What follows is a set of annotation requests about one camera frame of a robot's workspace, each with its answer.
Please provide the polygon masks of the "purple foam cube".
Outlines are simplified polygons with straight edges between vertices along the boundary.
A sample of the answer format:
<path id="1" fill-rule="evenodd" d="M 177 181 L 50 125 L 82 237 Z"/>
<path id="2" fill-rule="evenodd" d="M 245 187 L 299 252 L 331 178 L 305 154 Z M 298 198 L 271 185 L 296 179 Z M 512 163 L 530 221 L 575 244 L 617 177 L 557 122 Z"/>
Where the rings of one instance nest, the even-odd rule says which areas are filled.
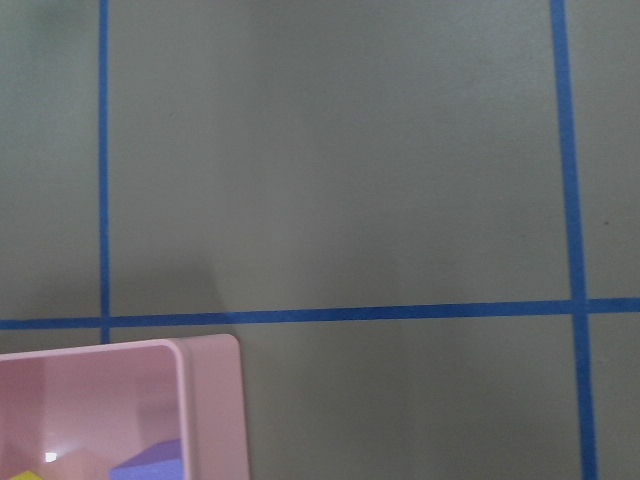
<path id="1" fill-rule="evenodd" d="M 182 480 L 181 441 L 175 439 L 154 444 L 113 467 L 108 476 L 111 480 Z"/>

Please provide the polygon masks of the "yellow foam cube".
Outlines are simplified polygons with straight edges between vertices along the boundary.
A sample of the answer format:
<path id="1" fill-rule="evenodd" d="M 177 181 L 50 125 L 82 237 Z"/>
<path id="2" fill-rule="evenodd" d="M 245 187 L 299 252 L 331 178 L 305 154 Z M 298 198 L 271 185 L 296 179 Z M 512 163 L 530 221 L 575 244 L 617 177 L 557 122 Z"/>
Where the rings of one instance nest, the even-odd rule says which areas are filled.
<path id="1" fill-rule="evenodd" d="M 9 480 L 42 480 L 42 478 L 33 471 L 22 471 L 12 477 Z"/>

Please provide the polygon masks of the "pink plastic bin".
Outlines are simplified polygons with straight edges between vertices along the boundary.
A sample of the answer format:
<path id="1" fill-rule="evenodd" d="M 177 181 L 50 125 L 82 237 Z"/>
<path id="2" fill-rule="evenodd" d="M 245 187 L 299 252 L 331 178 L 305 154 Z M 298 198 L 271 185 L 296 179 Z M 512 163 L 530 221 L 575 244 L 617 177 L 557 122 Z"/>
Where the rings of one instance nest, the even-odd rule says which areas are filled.
<path id="1" fill-rule="evenodd" d="M 250 475 L 240 346 L 229 334 L 5 354 L 1 475 L 110 479 L 179 439 L 183 479 Z"/>

